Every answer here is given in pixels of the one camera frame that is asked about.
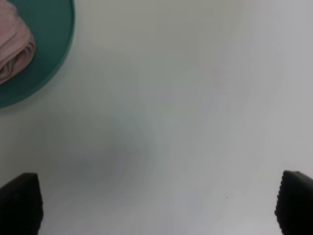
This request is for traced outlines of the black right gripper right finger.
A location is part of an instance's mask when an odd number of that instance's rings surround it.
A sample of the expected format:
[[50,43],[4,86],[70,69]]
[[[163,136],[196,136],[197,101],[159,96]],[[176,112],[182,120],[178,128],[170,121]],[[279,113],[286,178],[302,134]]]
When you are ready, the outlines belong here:
[[300,171],[285,170],[275,208],[283,235],[313,233],[313,180]]

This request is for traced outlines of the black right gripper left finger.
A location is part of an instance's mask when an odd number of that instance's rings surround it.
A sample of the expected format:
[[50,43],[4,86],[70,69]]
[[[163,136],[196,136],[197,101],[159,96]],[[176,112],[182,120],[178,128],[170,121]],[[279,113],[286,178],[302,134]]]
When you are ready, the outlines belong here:
[[0,188],[1,235],[38,235],[43,217],[38,174],[23,173]]

